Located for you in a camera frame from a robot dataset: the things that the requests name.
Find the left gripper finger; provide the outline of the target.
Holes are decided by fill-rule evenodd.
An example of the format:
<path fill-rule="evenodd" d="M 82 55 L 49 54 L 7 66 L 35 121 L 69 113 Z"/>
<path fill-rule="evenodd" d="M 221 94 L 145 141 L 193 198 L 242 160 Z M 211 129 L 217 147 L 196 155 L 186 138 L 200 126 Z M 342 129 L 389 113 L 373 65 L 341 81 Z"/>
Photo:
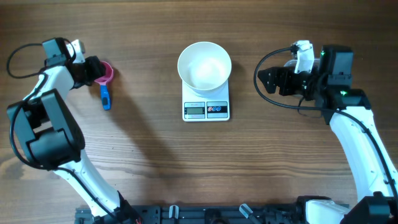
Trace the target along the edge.
<path fill-rule="evenodd" d="M 95 80 L 105 76 L 104 70 L 89 70 L 88 71 L 88 85 L 92 86 Z"/>
<path fill-rule="evenodd" d="M 85 64 L 90 71 L 104 71 L 104 65 L 97 56 L 90 56 L 85 59 Z"/>

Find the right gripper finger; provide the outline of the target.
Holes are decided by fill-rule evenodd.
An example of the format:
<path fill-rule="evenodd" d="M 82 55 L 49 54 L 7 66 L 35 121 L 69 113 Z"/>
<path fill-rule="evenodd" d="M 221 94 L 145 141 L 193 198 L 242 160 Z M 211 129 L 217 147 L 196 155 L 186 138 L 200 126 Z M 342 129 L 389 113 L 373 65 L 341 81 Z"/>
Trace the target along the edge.
<path fill-rule="evenodd" d="M 276 88 L 279 86 L 278 82 L 275 82 L 274 80 L 262 80 L 261 82 L 264 85 L 266 92 L 269 94 L 274 94 L 276 92 Z"/>
<path fill-rule="evenodd" d="M 273 80 L 278 74 L 279 67 L 271 67 L 258 71 L 257 77 L 260 80 Z"/>

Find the pink scoop blue handle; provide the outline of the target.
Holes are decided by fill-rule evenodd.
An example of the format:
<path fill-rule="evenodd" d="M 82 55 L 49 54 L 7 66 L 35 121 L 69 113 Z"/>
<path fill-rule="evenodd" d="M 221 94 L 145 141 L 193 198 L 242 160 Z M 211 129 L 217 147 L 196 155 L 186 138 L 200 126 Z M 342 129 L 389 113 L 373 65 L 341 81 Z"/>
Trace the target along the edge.
<path fill-rule="evenodd" d="M 100 97 L 103 109 L 110 110 L 111 96 L 108 90 L 108 84 L 112 81 L 114 77 L 114 70 L 108 62 L 101 61 L 101 64 L 105 69 L 104 76 L 99 77 L 98 79 L 95 80 L 95 82 L 100 85 Z"/>

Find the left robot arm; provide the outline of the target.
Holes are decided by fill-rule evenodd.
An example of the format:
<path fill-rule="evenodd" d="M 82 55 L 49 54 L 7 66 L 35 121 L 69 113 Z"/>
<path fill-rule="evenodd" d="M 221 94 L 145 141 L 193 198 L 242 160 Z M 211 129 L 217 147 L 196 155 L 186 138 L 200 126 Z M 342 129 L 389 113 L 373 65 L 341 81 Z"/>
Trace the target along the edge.
<path fill-rule="evenodd" d="M 55 37 L 39 45 L 46 58 L 33 74 L 36 86 L 7 107 L 14 154 L 23 164 L 67 181 L 88 204 L 93 223 L 142 223 L 140 214 L 88 158 L 82 130 L 65 103 L 69 91 L 92 85 L 109 69 L 98 57 L 85 57 L 78 39 Z"/>

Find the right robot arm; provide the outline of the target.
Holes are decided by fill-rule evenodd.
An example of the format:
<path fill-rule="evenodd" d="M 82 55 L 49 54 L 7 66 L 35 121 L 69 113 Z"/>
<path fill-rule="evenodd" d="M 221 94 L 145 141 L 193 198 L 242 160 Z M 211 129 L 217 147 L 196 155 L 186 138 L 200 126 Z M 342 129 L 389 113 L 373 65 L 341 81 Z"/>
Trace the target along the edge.
<path fill-rule="evenodd" d="M 298 95 L 313 101 L 338 138 L 354 177 L 358 202 L 352 208 L 328 197 L 300 196 L 291 204 L 268 205 L 264 220 L 276 223 L 396 223 L 397 170 L 376 129 L 371 104 L 352 87 L 354 53 L 342 45 L 324 45 L 320 56 L 309 41 L 289 48 L 283 67 L 257 65 L 253 83 L 259 96 Z"/>

